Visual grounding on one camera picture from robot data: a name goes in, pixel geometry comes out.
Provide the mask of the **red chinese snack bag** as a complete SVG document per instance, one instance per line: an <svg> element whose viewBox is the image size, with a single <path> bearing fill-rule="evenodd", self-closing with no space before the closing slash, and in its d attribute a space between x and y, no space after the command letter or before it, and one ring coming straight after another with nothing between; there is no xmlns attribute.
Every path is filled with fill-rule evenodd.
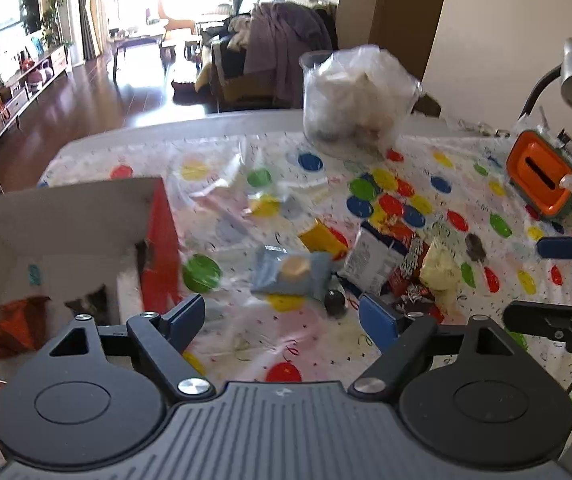
<svg viewBox="0 0 572 480"><path fill-rule="evenodd" d="M420 312L435 318L438 323L443 322L444 315L434 294L419 278L429 246L399 220L380 230L368 221L364 221L361 226L386 245L393 256L400 257L400 260L393 264L381 288L381 296L390 297L391 308L402 314Z"/></svg>

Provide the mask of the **pale yellow snack wrapper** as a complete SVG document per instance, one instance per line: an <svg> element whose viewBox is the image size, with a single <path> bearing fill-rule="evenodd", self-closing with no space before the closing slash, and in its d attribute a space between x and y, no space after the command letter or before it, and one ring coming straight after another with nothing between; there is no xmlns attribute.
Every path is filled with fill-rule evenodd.
<svg viewBox="0 0 572 480"><path fill-rule="evenodd" d="M421 264L420 281L433 292L452 292L461 281L460 267L452 250L435 237Z"/></svg>

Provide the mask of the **white and blue snack packet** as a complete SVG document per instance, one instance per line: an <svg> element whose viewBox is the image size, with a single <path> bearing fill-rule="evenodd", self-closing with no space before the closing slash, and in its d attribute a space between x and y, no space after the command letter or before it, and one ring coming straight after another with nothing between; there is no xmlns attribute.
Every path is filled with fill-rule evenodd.
<svg viewBox="0 0 572 480"><path fill-rule="evenodd" d="M402 261L403 256L395 249L383 244L371 231L361 228L338 275L361 292L379 295Z"/></svg>

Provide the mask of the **blue cupcake snack packet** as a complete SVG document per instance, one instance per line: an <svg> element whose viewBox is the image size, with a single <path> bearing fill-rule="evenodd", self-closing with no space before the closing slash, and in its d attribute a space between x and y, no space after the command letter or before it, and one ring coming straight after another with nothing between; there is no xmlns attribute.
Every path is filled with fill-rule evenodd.
<svg viewBox="0 0 572 480"><path fill-rule="evenodd" d="M294 252L263 246L257 251L251 292L265 295L306 296L322 301L329 289L333 255L329 252Z"/></svg>

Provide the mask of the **yellow snack packet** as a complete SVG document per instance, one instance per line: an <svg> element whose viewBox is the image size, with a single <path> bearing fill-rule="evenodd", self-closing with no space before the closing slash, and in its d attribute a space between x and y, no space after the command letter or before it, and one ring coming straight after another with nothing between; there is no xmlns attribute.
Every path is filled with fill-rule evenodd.
<svg viewBox="0 0 572 480"><path fill-rule="evenodd" d="M309 252L328 252L333 261L344 258L350 249L343 234L319 220L310 229L301 232L298 238Z"/></svg>

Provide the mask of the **clear bag of white snacks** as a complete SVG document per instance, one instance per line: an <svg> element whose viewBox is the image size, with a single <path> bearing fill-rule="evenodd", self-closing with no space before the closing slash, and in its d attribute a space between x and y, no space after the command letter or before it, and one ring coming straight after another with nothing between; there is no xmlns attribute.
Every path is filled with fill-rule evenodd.
<svg viewBox="0 0 572 480"><path fill-rule="evenodd" d="M303 132L315 148L344 160L381 157L423 96L420 81L374 44L307 52L299 63Z"/></svg>

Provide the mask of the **small black round candy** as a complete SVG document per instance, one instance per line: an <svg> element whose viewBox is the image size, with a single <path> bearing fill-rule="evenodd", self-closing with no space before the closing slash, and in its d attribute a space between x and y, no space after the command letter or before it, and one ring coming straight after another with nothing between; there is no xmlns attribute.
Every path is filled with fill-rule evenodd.
<svg viewBox="0 0 572 480"><path fill-rule="evenodd" d="M331 318L342 318L347 312L345 305L345 296L338 289L330 289L324 297L323 301L326 313Z"/></svg>

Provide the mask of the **dark chocolate popsicle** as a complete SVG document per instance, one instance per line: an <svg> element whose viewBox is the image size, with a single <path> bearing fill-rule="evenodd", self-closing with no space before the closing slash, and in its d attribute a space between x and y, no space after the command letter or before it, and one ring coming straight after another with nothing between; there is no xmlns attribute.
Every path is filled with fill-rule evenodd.
<svg viewBox="0 0 572 480"><path fill-rule="evenodd" d="M478 263L485 263L487 260L487 252L484 249L484 243L475 233L468 233L465 236L466 254L470 260Z"/></svg>

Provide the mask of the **balloon pattern plastic tablecloth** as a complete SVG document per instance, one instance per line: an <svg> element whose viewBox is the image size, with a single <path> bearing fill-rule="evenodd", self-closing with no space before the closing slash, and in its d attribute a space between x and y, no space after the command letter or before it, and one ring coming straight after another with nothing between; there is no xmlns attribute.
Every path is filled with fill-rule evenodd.
<svg viewBox="0 0 572 480"><path fill-rule="evenodd" d="M260 250L289 266L332 255L350 310L362 287L419 270L423 245L440 256L430 277L450 321L497 318L512 299L571 302L572 263L542 260L536 242L572 235L572 212L548 219L528 205L504 171L509 150L500 139L405 138L366 166L318 153L298 133L102 148L53 162L16 208L65 241L137 178L162 177L183 287L208 303L190 360L215 379L346 378L375 355L355 313L334 321L316 300L256 292Z"/></svg>

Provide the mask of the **orange foil snack in box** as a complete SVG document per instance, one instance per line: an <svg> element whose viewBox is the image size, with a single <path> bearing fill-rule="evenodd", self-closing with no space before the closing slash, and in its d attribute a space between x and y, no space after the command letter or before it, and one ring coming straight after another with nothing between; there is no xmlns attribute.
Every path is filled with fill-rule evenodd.
<svg viewBox="0 0 572 480"><path fill-rule="evenodd" d="M0 360L43 347L49 301L47 296L31 296L0 306Z"/></svg>

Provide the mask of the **red and white cardboard box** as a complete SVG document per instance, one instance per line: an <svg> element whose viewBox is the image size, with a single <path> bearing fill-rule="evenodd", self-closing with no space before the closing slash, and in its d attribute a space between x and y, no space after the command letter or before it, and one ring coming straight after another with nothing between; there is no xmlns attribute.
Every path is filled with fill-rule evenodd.
<svg viewBox="0 0 572 480"><path fill-rule="evenodd" d="M105 292L110 324L181 300L181 256L160 178L84 182L0 194L0 307L46 297L38 322L54 337L68 304ZM31 357L0 359L0 387Z"/></svg>

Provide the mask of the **wooden coffee table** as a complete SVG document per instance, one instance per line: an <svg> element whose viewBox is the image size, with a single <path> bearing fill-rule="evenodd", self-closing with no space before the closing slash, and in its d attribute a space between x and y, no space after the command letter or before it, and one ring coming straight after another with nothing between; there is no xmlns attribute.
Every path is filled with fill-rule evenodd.
<svg viewBox="0 0 572 480"><path fill-rule="evenodd" d="M136 34L128 37L114 36L108 39L108 46L112 52L112 79L116 80L118 76L118 60L124 58L128 49L147 46L147 44L155 44L161 48L164 38L164 30L159 32L144 32L143 34Z"/></svg>

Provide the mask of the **long tv cabinet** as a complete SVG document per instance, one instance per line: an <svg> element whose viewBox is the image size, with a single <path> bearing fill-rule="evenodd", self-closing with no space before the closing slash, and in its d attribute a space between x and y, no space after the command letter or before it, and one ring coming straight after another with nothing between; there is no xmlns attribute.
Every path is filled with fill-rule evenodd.
<svg viewBox="0 0 572 480"><path fill-rule="evenodd" d="M0 92L0 139L13 127L21 129L22 114L69 68L65 46L45 51L26 70L19 70Z"/></svg>

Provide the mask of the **purple blanket on chair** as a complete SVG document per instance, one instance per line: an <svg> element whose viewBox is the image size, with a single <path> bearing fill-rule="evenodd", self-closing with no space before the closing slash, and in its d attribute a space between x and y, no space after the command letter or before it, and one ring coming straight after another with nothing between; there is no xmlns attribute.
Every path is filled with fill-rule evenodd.
<svg viewBox="0 0 572 480"><path fill-rule="evenodd" d="M299 59L307 52L333 47L323 19L316 10L289 1L259 3L250 18L245 74L266 79L276 104L301 108L303 71Z"/></svg>

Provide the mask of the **wall television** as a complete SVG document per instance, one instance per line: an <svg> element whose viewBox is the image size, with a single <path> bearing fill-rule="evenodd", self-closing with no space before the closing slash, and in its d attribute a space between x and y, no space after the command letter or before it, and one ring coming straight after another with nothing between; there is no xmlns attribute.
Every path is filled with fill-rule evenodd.
<svg viewBox="0 0 572 480"><path fill-rule="evenodd" d="M0 0L0 54L17 54L42 29L40 0Z"/></svg>

